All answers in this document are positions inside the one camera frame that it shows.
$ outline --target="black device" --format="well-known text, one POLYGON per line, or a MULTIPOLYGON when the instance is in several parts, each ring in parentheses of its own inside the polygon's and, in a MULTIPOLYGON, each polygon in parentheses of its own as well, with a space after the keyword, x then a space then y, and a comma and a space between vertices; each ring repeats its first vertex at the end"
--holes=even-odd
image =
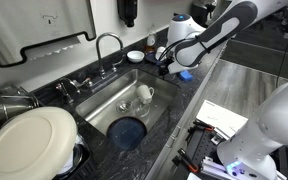
POLYGON ((133 27, 137 17, 137 0, 117 0, 117 8, 120 19, 127 27, 133 27))

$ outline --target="faucet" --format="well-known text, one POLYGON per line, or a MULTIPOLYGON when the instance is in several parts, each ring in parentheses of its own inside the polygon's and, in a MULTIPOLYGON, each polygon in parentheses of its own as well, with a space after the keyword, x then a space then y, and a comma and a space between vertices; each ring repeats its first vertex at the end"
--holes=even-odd
POLYGON ((71 84, 78 94, 81 93, 80 87, 86 86, 88 88, 91 88, 93 86, 91 78, 86 78, 82 83, 79 83, 76 80, 70 80, 68 78, 61 78, 60 82, 56 85, 56 89, 62 92, 63 96, 67 99, 68 103, 73 103, 74 99, 67 92, 65 85, 63 83, 64 81, 67 81, 69 84, 71 84))
MULTIPOLYGON (((124 47, 123 47, 123 42, 122 40, 120 39, 120 37, 114 33, 111 33, 111 32, 108 32, 108 33, 104 33, 102 35, 100 35, 97 40, 96 40, 96 50, 97 50, 97 56, 98 56, 98 65, 99 65, 99 72, 100 72, 100 75, 101 75, 101 78, 102 79, 105 79, 105 70, 104 70, 104 67, 102 65, 102 57, 101 57, 101 52, 100 52, 100 47, 99 47, 99 44, 100 44, 100 40, 105 37, 105 36, 112 36, 114 37, 116 40, 118 40, 118 42, 120 43, 120 51, 123 53, 124 52, 124 47)), ((123 59, 124 59, 125 55, 123 53, 123 56, 122 56, 122 59, 117 62, 117 63, 113 63, 113 72, 116 72, 116 66, 117 65, 120 65, 122 64, 123 62, 123 59)))

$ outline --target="countertop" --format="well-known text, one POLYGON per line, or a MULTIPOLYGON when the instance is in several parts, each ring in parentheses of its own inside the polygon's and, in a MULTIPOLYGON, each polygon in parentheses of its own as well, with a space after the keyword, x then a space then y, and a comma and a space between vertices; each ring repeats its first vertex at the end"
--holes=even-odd
MULTIPOLYGON (((158 33, 157 46, 165 46, 167 41, 166 34, 167 29, 158 33)), ((125 52, 130 50, 143 50, 144 44, 145 39, 126 47, 125 52)), ((140 69, 149 74, 158 76, 158 67, 156 65, 147 61, 138 64, 125 61, 123 65, 117 68, 118 70, 112 78, 103 81, 98 87, 93 90, 84 90, 81 94, 73 94, 72 97, 75 101, 72 104, 63 103, 60 92, 55 89, 58 81, 54 81, 34 91, 34 94, 46 106, 61 107, 72 114, 78 125, 79 134, 82 135, 86 144, 93 152, 98 179, 145 179, 219 52, 220 50, 214 50, 210 55, 206 55, 198 68, 189 71, 193 76, 191 82, 183 82, 177 75, 168 74, 164 76, 165 81, 178 85, 180 87, 180 92, 157 120, 156 124, 150 132, 148 132, 141 144, 132 151, 123 151, 110 142, 106 136, 80 117, 75 112, 75 108, 87 98, 100 91, 107 84, 132 69, 140 69)), ((116 59, 119 57, 120 54, 117 52, 104 58, 103 62, 105 69, 108 69, 112 62, 118 61, 116 59)), ((86 77, 91 77, 93 81, 96 82, 99 79, 97 62, 83 67, 66 77, 79 81, 82 81, 86 77)))

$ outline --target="sink basin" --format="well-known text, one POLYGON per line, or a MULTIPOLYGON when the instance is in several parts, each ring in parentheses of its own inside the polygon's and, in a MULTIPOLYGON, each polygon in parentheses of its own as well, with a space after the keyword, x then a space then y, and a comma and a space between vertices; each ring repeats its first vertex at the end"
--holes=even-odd
POLYGON ((114 121, 122 117, 134 117, 131 112, 118 112, 116 107, 121 101, 136 99, 136 89, 143 84, 153 87, 155 92, 152 102, 149 104, 149 113, 145 117, 135 118, 145 125, 148 133, 175 98, 180 88, 138 69, 127 72, 78 105, 76 112, 101 133, 107 135, 107 130, 114 121))

